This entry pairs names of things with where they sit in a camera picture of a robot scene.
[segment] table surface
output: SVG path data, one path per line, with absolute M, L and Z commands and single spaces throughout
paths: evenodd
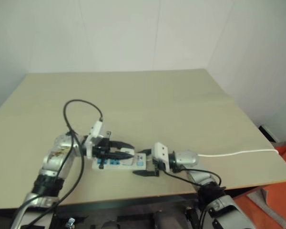
M 19 206 L 31 191 L 55 137 L 67 131 L 62 107 L 74 98 L 97 104 L 112 140 L 130 143 L 136 150 L 155 142 L 205 155 L 272 149 L 206 70 L 28 74 L 0 108 L 0 208 Z M 85 104 L 72 104 L 67 112 L 82 135 L 98 118 Z M 272 151 L 201 161 L 227 188 L 286 181 L 286 163 Z M 79 169 L 78 158 L 60 196 L 73 185 Z M 131 171 L 92 171 L 91 161 L 86 161 L 82 180 L 63 204 L 193 192 L 190 184 L 163 173 L 140 177 Z

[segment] beige table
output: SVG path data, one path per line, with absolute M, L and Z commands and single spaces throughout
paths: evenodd
M 62 107 L 74 98 L 96 103 L 112 140 L 137 150 L 157 141 L 171 150 L 209 155 L 272 148 L 205 70 L 29 74 L 0 108 L 0 208 L 19 206 L 31 190 L 55 137 L 67 131 Z M 85 135 L 98 114 L 87 105 L 72 104 L 68 117 Z M 286 181 L 286 163 L 271 151 L 204 157 L 202 162 L 220 174 L 227 188 Z M 194 191 L 163 173 L 139 177 L 90 167 L 87 161 L 81 182 L 64 204 Z M 73 185 L 79 168 L 76 160 L 61 195 Z

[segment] orange object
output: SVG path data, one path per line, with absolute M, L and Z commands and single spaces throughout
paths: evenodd
M 286 147 L 276 147 L 282 158 L 286 161 Z M 267 203 L 274 211 L 286 219 L 286 182 L 268 185 Z M 257 229 L 281 229 L 282 227 L 248 197 L 240 197 L 235 202 L 244 213 L 254 222 Z

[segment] white cable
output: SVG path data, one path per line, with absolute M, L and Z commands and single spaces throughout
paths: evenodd
M 264 151 L 273 151 L 273 152 L 276 152 L 277 154 L 279 154 L 276 149 L 256 149 L 256 150 L 238 151 L 238 152 L 230 153 L 230 154 L 218 154 L 218 155 L 198 154 L 198 156 L 205 156 L 205 157 L 231 156 L 231 155 L 236 155 L 236 154 L 253 153 L 253 152 L 264 152 Z

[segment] table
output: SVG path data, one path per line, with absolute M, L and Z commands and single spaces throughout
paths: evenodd
M 28 74 L 0 108 L 0 208 L 19 206 L 31 191 L 55 137 L 67 131 L 62 107 L 74 98 L 98 105 L 112 140 L 130 143 L 136 150 L 158 141 L 170 150 L 205 155 L 272 149 L 206 70 Z M 98 118 L 85 104 L 72 104 L 67 112 L 82 135 Z M 201 161 L 220 174 L 228 189 L 286 181 L 286 163 L 272 151 Z M 78 158 L 60 196 L 71 188 L 79 168 Z M 190 184 L 163 173 L 140 177 L 131 171 L 92 171 L 86 161 L 81 182 L 62 204 L 193 192 Z

